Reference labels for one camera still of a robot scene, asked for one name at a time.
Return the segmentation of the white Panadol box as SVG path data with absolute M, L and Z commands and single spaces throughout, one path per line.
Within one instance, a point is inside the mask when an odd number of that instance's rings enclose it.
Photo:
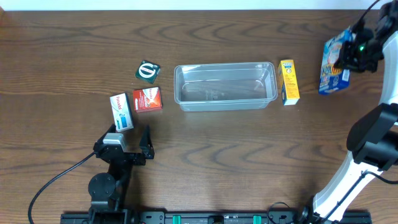
M 114 124 L 117 132 L 126 131 L 134 128 L 129 100 L 126 93 L 111 96 L 111 108 L 113 112 Z

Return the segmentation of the blue fever patch box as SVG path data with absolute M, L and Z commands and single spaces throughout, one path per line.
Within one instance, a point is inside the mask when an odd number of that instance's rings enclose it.
M 325 42 L 318 90 L 320 95 L 329 95 L 349 87 L 349 70 L 336 68 L 335 63 L 338 60 L 343 43 L 352 39 L 351 31 L 346 29 Z

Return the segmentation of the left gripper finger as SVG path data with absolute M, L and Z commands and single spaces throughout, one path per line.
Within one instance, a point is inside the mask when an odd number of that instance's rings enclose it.
M 146 126 L 141 137 L 139 147 L 141 152 L 143 153 L 146 159 L 154 159 L 155 152 L 152 144 L 152 140 L 150 137 L 150 126 Z
M 104 136 L 106 136 L 108 133 L 115 133 L 116 132 L 116 125 L 112 124 L 109 129 L 104 133 Z

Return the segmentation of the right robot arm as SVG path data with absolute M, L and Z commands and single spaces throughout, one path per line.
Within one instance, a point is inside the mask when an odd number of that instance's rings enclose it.
M 303 208 L 297 223 L 370 223 L 366 213 L 347 212 L 349 204 L 373 180 L 397 165 L 397 1 L 380 8 L 376 30 L 360 18 L 348 29 L 334 68 L 376 72 L 384 61 L 382 94 L 377 107 L 358 120 L 346 142 L 344 162 L 326 187 Z

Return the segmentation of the yellow cough syrup box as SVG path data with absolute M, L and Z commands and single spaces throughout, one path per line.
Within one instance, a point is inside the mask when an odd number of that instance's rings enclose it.
M 283 105 L 295 105 L 300 99 L 300 93 L 294 61 L 281 60 L 278 66 L 278 75 Z

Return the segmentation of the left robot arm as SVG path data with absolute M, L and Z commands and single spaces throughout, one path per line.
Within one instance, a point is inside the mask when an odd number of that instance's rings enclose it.
M 95 142 L 95 156 L 109 164 L 107 172 L 96 174 L 88 184 L 91 207 L 86 223 L 138 223 L 136 212 L 124 207 L 124 201 L 134 166 L 144 166 L 146 160 L 155 156 L 150 138 L 150 127 L 146 126 L 139 142 L 141 152 L 126 152 L 124 135 L 109 129 Z

